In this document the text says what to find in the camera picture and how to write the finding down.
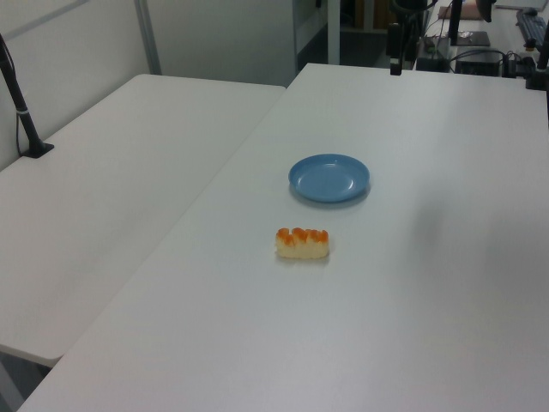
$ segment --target white table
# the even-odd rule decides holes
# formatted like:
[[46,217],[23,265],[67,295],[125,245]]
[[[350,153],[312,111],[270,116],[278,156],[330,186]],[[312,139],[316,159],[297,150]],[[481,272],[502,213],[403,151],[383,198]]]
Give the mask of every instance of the white table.
[[138,76],[0,173],[0,351],[76,342],[284,88]]
[[[322,152],[366,199],[291,194]],[[545,412],[548,188],[543,93],[308,65],[21,412]],[[277,258],[284,226],[329,258]]]

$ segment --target floor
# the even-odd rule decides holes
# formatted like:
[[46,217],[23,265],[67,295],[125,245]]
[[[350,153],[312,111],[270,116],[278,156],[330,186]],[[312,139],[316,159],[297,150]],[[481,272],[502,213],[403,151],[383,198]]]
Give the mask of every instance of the floor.
[[20,408],[50,368],[0,352],[0,412]]
[[[385,56],[386,34],[349,33],[340,35],[340,64],[343,66],[389,68]],[[324,28],[298,55],[298,69],[307,63],[328,62],[328,29]]]

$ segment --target electronic device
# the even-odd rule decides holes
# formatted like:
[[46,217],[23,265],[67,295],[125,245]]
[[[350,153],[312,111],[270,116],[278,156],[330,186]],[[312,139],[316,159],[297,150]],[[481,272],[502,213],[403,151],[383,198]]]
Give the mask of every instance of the electronic device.
[[[470,52],[475,49],[470,47],[459,47],[457,55]],[[499,66],[501,55],[497,54],[496,49],[481,49],[479,54],[468,54],[455,61],[455,72],[462,75],[493,76],[499,77]]]
[[535,48],[541,52],[543,38],[546,35],[547,25],[538,15],[531,15],[519,10],[516,12],[516,25],[521,29],[524,41],[535,39]]
[[[480,15],[485,21],[492,21],[492,5],[496,0],[476,0]],[[437,0],[391,0],[389,9],[396,14],[397,23],[389,24],[386,54],[390,57],[390,74],[399,76],[405,61],[413,62],[418,56],[419,36],[423,30],[424,14],[434,7]],[[489,46],[486,32],[468,32],[458,39],[458,26],[462,14],[462,1],[452,2],[449,19],[450,45]]]
[[418,58],[415,61],[415,69],[419,71],[437,71],[447,73],[448,41],[438,42],[436,39],[424,37],[419,42]]
[[[487,22],[492,21],[492,5],[496,0],[477,0],[477,8],[480,16]],[[452,2],[451,15],[449,17],[448,37],[450,45],[459,46],[489,46],[487,32],[467,32],[466,36],[458,35],[458,27],[462,15],[462,2],[454,0]]]

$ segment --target black stand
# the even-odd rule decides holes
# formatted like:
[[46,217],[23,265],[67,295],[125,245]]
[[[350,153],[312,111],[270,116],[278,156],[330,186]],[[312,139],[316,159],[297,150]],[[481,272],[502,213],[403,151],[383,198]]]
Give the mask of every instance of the black stand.
[[25,99],[23,99],[23,94],[21,93],[21,89],[15,78],[14,69],[9,61],[8,49],[3,42],[2,36],[0,36],[0,69],[2,70],[3,78],[8,85],[8,90],[11,94],[11,99],[14,101],[17,114],[21,119],[21,124],[27,133],[28,151],[21,155],[38,159],[52,150],[53,145],[42,142],[38,137],[31,115],[28,112],[27,104],[25,103]]
[[488,39],[487,32],[470,32],[469,37],[459,37],[458,27],[460,24],[460,17],[462,16],[462,1],[454,0],[452,2],[452,11],[449,16],[448,37],[450,45],[460,46],[490,46],[490,40]]

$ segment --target computer equipment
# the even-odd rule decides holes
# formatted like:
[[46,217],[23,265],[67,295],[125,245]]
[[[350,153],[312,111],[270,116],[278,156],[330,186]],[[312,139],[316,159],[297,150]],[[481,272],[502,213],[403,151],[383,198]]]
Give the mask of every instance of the computer equipment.
[[[459,47],[457,55],[465,52],[471,52],[475,49],[471,47]],[[499,61],[501,55],[496,53],[496,49],[482,48],[480,51],[493,50],[495,52],[479,52],[478,54],[468,54],[455,61],[455,72],[463,75],[476,76],[494,76],[499,75]]]
[[521,29],[524,41],[535,39],[535,48],[541,52],[547,29],[543,19],[538,15],[526,14],[523,10],[519,10],[516,12],[516,25]]

